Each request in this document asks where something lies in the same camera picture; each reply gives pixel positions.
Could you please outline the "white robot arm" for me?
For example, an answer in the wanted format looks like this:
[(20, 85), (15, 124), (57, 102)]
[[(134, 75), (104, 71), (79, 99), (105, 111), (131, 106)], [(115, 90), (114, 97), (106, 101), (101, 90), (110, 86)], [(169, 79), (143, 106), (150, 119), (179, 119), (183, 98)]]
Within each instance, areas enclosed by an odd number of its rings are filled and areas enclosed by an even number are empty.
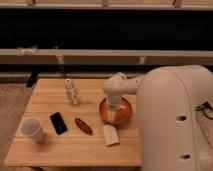
[(213, 73), (200, 65), (167, 66), (103, 85), (110, 110), (136, 96), (142, 171), (201, 171), (196, 108), (213, 98)]

